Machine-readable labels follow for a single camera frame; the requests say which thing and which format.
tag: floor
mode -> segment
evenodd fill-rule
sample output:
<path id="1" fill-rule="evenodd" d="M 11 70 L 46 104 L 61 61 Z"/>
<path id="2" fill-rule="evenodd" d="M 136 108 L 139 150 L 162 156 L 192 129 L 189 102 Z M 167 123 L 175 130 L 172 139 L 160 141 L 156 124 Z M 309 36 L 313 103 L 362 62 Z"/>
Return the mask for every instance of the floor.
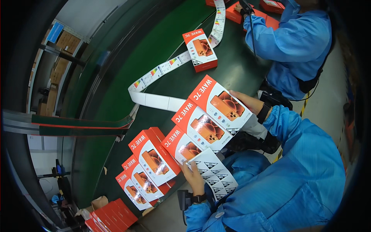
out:
<path id="1" fill-rule="evenodd" d="M 348 101 L 347 82 L 339 43 L 336 43 L 334 50 L 328 56 L 323 70 L 318 87 L 309 98 L 302 118 L 308 118 L 327 132 L 338 146 L 340 153 L 348 157 L 343 114 L 343 105 Z M 302 109 L 303 101 L 293 102 L 295 112 L 300 113 Z M 266 155 L 271 163 L 277 159 L 280 150 L 275 154 Z M 190 186 L 185 183 L 180 189 L 190 190 Z M 136 232 L 186 231 L 176 194 L 140 219 L 139 223 L 140 225 L 134 228 Z"/>

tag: blue sign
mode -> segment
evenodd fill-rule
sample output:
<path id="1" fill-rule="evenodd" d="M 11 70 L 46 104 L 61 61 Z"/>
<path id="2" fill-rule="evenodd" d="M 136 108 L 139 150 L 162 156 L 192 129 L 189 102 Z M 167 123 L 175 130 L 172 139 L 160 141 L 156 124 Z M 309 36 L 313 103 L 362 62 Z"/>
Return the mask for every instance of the blue sign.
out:
<path id="1" fill-rule="evenodd" d="M 62 31 L 64 27 L 65 27 L 64 25 L 58 22 L 55 22 L 55 24 L 53 25 L 52 29 L 49 32 L 49 35 L 47 35 L 46 40 L 49 40 L 50 42 L 55 43 L 57 41 L 57 38 L 60 32 Z"/>

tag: black cable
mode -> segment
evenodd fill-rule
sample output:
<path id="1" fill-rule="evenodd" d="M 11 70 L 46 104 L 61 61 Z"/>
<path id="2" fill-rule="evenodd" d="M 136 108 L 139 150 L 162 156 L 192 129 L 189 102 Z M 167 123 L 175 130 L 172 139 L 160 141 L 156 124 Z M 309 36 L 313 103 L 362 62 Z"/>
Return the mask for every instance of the black cable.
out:
<path id="1" fill-rule="evenodd" d="M 312 94 L 311 94 L 309 97 L 307 97 L 307 98 L 305 98 L 305 99 L 301 99 L 301 100 L 291 100 L 291 99 L 288 99 L 288 100 L 289 100 L 289 101 L 304 101 L 304 100 L 309 99 L 309 98 L 314 94 L 314 91 L 316 91 L 316 88 L 317 88 L 317 86 L 318 86 L 318 83 L 319 83 L 319 79 L 318 79 L 318 81 L 317 81 L 316 87 L 314 88 Z"/>
<path id="2" fill-rule="evenodd" d="M 251 27 L 251 38 L 253 40 L 254 56 L 255 56 L 255 60 L 257 61 L 256 52 L 255 52 L 254 32 L 253 32 L 253 23 L 252 23 L 252 19 L 251 19 L 251 14 L 249 14 L 249 17 L 250 17 L 250 27 Z"/>

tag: blue sleeve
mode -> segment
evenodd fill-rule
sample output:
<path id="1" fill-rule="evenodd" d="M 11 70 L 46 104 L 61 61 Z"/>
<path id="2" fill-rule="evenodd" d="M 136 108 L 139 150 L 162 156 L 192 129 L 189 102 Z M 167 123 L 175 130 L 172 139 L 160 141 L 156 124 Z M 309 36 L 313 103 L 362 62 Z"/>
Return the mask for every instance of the blue sleeve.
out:
<path id="1" fill-rule="evenodd" d="M 184 212 L 186 216 L 187 232 L 202 231 L 202 227 L 211 216 L 210 204 L 208 201 L 201 204 L 192 204 Z"/>
<path id="2" fill-rule="evenodd" d="M 278 62 L 307 62 L 318 58 L 330 40 L 328 26 L 319 20 L 314 17 L 289 20 L 285 27 L 274 31 L 265 25 L 265 19 L 252 15 L 256 54 Z M 245 18 L 243 28 L 247 30 L 245 41 L 253 49 L 249 17 Z"/>

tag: wall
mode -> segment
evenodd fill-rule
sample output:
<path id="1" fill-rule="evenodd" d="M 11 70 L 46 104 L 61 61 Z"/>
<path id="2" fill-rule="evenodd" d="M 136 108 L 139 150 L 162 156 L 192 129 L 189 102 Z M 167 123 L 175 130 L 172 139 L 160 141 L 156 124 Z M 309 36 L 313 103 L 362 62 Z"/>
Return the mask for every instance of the wall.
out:
<path id="1" fill-rule="evenodd" d="M 57 20 L 80 34 L 90 37 L 104 18 L 127 0 L 69 0 L 58 13 Z"/>

